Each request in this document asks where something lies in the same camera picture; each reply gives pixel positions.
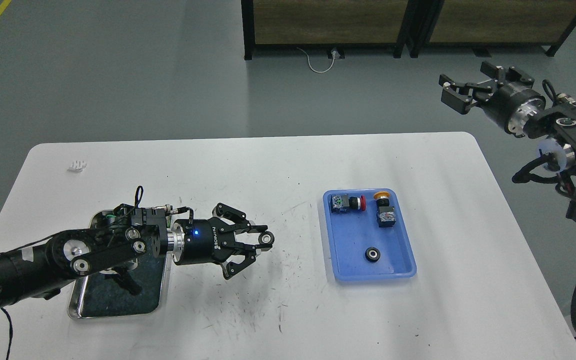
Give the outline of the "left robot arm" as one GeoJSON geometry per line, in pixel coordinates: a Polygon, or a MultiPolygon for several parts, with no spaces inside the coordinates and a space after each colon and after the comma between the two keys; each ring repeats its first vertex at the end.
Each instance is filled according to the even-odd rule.
{"type": "Polygon", "coordinates": [[[170,262],[216,264],[226,280],[274,246],[267,225],[217,203],[208,219],[190,207],[134,203],[93,215],[87,228],[62,230],[0,252],[0,311],[28,299],[49,300],[73,285],[75,319],[137,316],[162,303],[170,262]]]}

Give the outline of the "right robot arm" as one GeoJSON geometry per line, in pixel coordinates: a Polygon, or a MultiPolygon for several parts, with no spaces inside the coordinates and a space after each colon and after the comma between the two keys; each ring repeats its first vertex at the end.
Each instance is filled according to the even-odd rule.
{"type": "Polygon", "coordinates": [[[576,223],[576,100],[555,92],[548,80],[542,81],[544,94],[535,91],[535,78],[516,66],[484,61],[480,71],[487,77],[481,82],[457,82],[441,74],[441,102],[463,116],[481,109],[506,134],[538,139],[535,159],[512,182],[554,185],[569,200],[567,219],[576,223]]]}

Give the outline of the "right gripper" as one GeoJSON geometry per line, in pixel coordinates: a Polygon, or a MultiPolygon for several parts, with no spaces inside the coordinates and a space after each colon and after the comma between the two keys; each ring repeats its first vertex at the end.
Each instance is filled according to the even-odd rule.
{"type": "Polygon", "coordinates": [[[535,78],[517,66],[503,67],[483,61],[480,72],[489,77],[482,82],[457,82],[439,75],[440,100],[458,114],[480,108],[505,133],[526,136],[526,125],[546,109],[546,98],[532,89],[535,78]]]}

